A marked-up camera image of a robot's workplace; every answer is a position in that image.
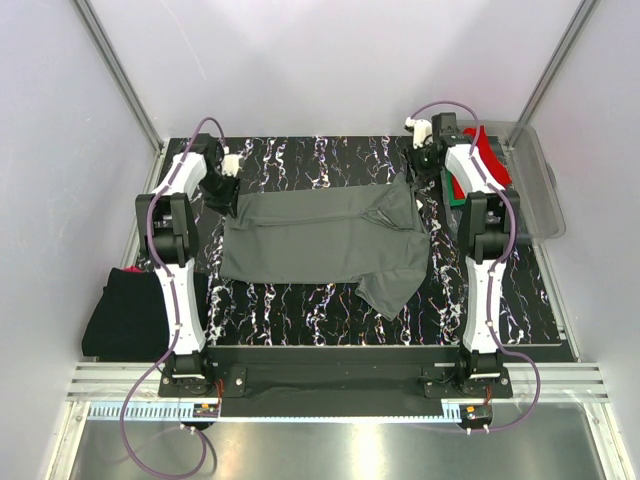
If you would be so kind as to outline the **grey t shirt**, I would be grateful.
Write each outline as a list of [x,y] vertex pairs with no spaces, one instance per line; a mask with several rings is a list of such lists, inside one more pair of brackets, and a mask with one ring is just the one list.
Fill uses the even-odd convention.
[[430,237],[411,184],[240,196],[225,221],[222,277],[256,284],[352,284],[395,318],[426,278]]

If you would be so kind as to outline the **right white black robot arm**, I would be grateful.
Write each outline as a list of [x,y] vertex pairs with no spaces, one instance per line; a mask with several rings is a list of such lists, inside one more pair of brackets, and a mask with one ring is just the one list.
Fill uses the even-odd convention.
[[504,381],[500,301],[517,237],[519,195],[482,158],[481,127],[466,135],[456,114],[447,112],[431,120],[410,116],[405,129],[412,135],[406,155],[414,177],[447,172],[465,194],[457,243],[468,275],[467,320],[453,372],[445,380],[462,395],[485,397]]

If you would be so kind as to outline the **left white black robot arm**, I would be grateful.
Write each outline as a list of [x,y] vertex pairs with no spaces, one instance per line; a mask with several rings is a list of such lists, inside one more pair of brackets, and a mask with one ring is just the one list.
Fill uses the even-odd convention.
[[191,200],[200,190],[210,209],[235,217],[242,162],[223,139],[197,134],[174,156],[158,186],[135,200],[141,254],[159,280],[168,325],[162,382],[181,395],[204,397],[222,387],[205,352],[198,311],[195,261],[200,246]]

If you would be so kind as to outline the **green t shirt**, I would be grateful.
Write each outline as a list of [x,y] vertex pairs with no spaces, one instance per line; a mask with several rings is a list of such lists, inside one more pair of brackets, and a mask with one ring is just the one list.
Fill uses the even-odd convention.
[[451,208],[461,207],[466,201],[466,194],[459,182],[448,170],[442,172],[444,199]]

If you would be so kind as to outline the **red t shirt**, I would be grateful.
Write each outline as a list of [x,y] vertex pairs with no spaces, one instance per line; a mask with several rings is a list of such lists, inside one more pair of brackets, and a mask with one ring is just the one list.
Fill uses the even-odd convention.
[[490,138],[486,134],[484,126],[479,127],[479,138],[477,142],[479,154],[482,162],[487,167],[488,171],[494,177],[494,179],[503,187],[509,187],[512,185],[511,176],[507,168],[500,162],[497,154],[493,151]]

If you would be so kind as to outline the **clear plastic bin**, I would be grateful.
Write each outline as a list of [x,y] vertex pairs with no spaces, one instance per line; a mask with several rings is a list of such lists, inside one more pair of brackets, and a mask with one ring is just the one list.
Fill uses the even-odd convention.
[[[533,245],[562,236],[566,224],[559,205],[552,171],[541,151],[535,130],[527,125],[502,121],[459,120],[453,112],[434,116],[433,134],[445,142],[444,170],[455,176],[465,194],[494,186],[519,195],[518,245]],[[512,185],[501,186],[482,162],[477,147],[479,127],[484,126],[493,151],[507,168]],[[461,225],[463,206],[451,208],[442,202],[448,233],[455,238]]]

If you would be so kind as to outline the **pink folded t shirt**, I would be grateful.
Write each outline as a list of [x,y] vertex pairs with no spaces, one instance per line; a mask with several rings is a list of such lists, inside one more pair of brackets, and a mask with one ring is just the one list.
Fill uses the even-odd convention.
[[144,270],[136,266],[129,266],[129,267],[123,268],[122,271],[127,273],[144,273]]

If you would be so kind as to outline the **left small connector board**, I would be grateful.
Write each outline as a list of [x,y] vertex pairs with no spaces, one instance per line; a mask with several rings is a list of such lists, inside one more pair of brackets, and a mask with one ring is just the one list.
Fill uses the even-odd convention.
[[220,405],[218,403],[195,403],[193,406],[194,418],[218,418]]

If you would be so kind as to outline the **small connector board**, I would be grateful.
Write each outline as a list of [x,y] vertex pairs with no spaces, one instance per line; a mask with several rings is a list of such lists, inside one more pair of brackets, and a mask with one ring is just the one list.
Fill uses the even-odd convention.
[[194,418],[218,418],[220,405],[218,403],[195,403],[193,406]]
[[467,433],[474,430],[488,432],[493,420],[491,404],[465,405],[461,408],[460,426]]

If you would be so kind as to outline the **right small connector board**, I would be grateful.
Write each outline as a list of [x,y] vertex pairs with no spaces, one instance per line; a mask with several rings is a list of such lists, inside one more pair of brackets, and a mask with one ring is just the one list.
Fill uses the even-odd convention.
[[465,405],[461,408],[460,426],[467,433],[474,430],[488,432],[493,420],[491,404]]

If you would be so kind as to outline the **left aluminium frame post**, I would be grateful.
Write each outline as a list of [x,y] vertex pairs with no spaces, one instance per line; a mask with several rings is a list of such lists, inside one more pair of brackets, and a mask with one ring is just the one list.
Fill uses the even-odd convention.
[[104,66],[114,81],[145,140],[153,152],[158,154],[162,150],[164,141],[158,134],[133,84],[126,74],[92,2],[88,0],[71,0],[70,3],[74,7],[82,25],[86,29]]

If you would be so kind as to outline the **aluminium frame post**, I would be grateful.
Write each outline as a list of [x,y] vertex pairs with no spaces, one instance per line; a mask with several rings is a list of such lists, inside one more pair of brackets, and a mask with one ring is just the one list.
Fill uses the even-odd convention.
[[114,81],[145,140],[153,152],[158,154],[162,150],[164,141],[158,134],[133,84],[126,74],[92,2],[88,0],[71,0],[70,3],[74,7],[82,25],[86,29],[104,66]]
[[542,101],[558,77],[580,36],[588,26],[592,16],[599,7],[600,0],[581,0],[564,29],[546,66],[539,76],[527,102],[525,103],[517,124],[529,125],[539,110]]

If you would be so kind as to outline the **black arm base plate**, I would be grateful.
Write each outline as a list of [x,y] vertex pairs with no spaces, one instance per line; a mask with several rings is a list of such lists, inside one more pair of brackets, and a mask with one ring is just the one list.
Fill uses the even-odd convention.
[[158,387],[162,397],[221,398],[226,419],[406,420],[442,413],[439,400],[426,397],[422,375],[437,364],[452,366],[458,353],[451,346],[211,347],[222,393],[166,379]]

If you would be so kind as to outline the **right aluminium frame post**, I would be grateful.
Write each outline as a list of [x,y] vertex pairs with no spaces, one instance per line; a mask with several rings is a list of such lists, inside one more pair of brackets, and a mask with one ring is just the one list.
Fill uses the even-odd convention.
[[581,0],[564,29],[546,66],[539,76],[527,102],[525,103],[517,124],[529,125],[539,110],[542,101],[558,77],[580,36],[588,26],[592,16],[599,7],[600,0]]

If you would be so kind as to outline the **front aluminium rail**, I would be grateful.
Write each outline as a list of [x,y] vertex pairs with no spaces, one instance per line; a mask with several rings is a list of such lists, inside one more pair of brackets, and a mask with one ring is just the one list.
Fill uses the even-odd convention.
[[[531,400],[535,392],[533,369],[522,363],[506,365],[515,401]],[[146,364],[80,362],[67,399],[70,401],[120,400],[146,371]],[[541,403],[606,403],[609,396],[594,363],[540,363]]]

